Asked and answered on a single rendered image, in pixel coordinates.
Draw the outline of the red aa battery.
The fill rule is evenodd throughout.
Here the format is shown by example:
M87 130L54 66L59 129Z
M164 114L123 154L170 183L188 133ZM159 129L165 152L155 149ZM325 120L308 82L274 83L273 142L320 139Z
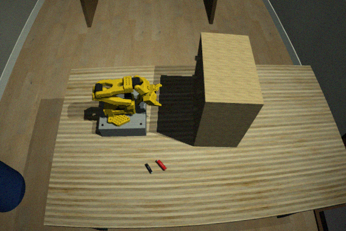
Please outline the red aa battery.
M161 168L165 171L167 168L165 167L165 165L158 159L157 163L161 166Z

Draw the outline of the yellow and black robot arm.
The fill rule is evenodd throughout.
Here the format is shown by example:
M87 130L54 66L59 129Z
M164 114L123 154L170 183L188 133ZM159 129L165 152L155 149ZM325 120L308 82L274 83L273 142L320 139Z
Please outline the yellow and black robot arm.
M119 127L130 122L130 118L124 114L135 114L133 89L140 95L147 94L150 90L150 83L146 78L137 75L134 77L125 76L124 79L100 80L93 86L92 101L105 102L108 123ZM124 99L116 96L119 94L124 94ZM122 115L119 115L120 113Z

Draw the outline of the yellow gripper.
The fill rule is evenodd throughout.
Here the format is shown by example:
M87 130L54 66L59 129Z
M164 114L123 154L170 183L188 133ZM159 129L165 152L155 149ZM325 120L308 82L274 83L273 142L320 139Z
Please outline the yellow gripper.
M139 94L137 96L136 105L139 105L142 101L144 101L147 105L161 107L161 104L156 101L157 99L156 91L159 90L159 87L162 87L162 84L150 85L150 90L147 94L144 94L142 96Z

